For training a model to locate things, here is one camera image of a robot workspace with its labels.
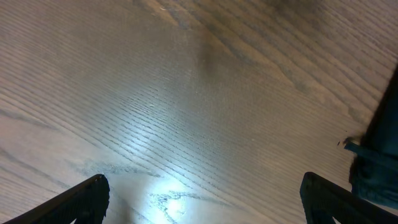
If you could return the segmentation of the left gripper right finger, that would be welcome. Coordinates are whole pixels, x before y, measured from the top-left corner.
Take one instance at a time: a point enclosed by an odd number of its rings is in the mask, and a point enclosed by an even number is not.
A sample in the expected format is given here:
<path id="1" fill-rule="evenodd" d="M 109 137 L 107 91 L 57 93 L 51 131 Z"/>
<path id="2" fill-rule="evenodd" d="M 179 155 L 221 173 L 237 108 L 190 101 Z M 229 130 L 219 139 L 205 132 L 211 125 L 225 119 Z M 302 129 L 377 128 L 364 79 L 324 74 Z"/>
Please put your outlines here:
<path id="1" fill-rule="evenodd" d="M 304 174 L 300 197 L 308 224 L 397 224 L 397 216 L 313 173 Z"/>

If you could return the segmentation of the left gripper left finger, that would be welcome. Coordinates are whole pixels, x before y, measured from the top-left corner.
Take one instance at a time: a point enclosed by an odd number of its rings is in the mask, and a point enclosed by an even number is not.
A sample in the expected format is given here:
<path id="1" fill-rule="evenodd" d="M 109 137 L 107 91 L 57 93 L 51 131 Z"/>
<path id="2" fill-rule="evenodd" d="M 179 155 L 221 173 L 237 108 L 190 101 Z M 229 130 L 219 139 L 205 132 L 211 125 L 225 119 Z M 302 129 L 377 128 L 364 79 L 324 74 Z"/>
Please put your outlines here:
<path id="1" fill-rule="evenodd" d="M 102 224 L 109 192 L 105 175 L 96 174 L 4 224 Z"/>

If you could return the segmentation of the black pants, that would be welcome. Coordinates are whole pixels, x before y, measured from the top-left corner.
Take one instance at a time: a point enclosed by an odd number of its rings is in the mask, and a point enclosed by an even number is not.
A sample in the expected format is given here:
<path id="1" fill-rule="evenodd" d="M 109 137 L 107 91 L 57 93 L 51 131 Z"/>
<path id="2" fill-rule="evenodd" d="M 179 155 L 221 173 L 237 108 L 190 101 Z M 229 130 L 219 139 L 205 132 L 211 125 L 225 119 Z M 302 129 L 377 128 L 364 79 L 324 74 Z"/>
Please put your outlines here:
<path id="1" fill-rule="evenodd" d="M 351 165 L 351 193 L 370 202 L 397 208 L 397 70 L 359 143 L 345 139 L 356 154 Z"/>

